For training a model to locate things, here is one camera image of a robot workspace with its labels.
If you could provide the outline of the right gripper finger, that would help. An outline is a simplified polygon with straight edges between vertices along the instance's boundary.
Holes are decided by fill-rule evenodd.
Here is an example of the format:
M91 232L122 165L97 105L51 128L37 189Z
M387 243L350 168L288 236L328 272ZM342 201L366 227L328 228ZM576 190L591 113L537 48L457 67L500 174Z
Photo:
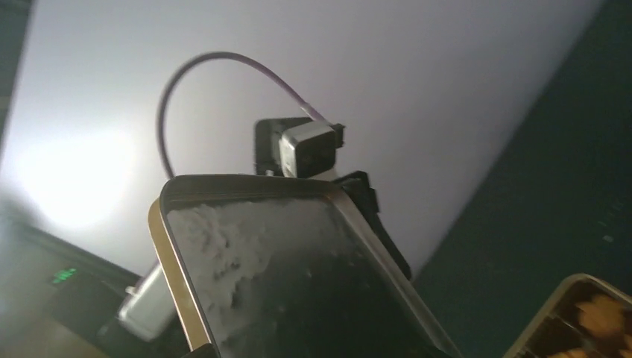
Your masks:
M218 354L214 345L206 343L188 352L182 358L218 358Z

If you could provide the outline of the gold cookie tin box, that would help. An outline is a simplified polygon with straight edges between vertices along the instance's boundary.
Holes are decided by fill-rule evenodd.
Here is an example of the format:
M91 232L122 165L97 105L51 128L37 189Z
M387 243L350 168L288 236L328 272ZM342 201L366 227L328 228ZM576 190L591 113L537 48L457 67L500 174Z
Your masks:
M631 296L588 274L565 279L506 357L630 357Z

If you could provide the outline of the silver tin lid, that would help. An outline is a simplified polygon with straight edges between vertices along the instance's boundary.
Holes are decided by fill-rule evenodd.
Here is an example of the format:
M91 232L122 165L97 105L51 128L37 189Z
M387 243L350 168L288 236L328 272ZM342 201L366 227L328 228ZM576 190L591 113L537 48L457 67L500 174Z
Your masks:
M340 184L181 175L148 227L191 351L460 356L373 208Z

